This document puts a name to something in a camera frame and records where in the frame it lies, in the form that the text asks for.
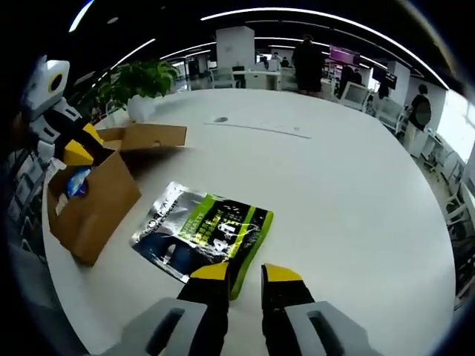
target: monitor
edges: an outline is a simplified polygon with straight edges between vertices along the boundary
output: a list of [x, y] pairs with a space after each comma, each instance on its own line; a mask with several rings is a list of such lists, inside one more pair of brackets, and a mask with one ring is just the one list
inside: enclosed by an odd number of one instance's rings
[[341, 47], [330, 46], [330, 59], [346, 65], [359, 65], [359, 53]]
[[366, 88], [360, 87], [359, 85], [354, 85], [354, 83], [348, 83], [347, 85], [347, 95], [344, 97], [344, 99], [362, 104], [366, 99], [368, 90]]
[[396, 89], [398, 77], [383, 68], [373, 68], [373, 79], [377, 80], [380, 83], [386, 81], [390, 89]]

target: cardboard box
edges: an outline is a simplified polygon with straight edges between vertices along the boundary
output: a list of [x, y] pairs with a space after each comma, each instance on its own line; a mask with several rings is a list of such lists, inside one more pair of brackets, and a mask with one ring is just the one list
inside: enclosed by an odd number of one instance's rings
[[83, 197], [72, 197], [57, 214], [59, 197], [77, 167], [59, 171], [47, 188], [51, 232], [80, 262], [92, 266], [123, 217], [141, 197], [120, 152], [185, 144], [186, 127], [133, 124], [98, 131], [109, 155], [86, 178]]

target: purple screen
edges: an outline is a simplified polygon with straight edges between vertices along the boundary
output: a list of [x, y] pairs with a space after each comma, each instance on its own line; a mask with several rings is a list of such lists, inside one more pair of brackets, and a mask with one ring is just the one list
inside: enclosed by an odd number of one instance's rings
[[359, 65], [359, 53], [341, 47], [330, 46], [330, 59], [347, 65]]

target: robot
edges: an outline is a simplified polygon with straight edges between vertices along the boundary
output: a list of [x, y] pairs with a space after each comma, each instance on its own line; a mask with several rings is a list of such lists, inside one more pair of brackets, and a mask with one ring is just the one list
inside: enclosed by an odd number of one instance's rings
[[23, 107], [36, 140], [33, 146], [44, 160], [93, 165], [103, 158], [103, 140], [63, 96], [69, 68], [68, 61], [42, 57], [26, 87]]

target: white robot head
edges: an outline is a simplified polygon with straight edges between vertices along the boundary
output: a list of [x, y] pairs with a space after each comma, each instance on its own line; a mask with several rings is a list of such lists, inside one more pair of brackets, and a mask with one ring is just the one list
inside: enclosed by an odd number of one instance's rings
[[47, 61], [44, 57], [30, 80], [24, 103], [34, 121], [48, 108], [59, 102], [68, 82], [68, 61]]

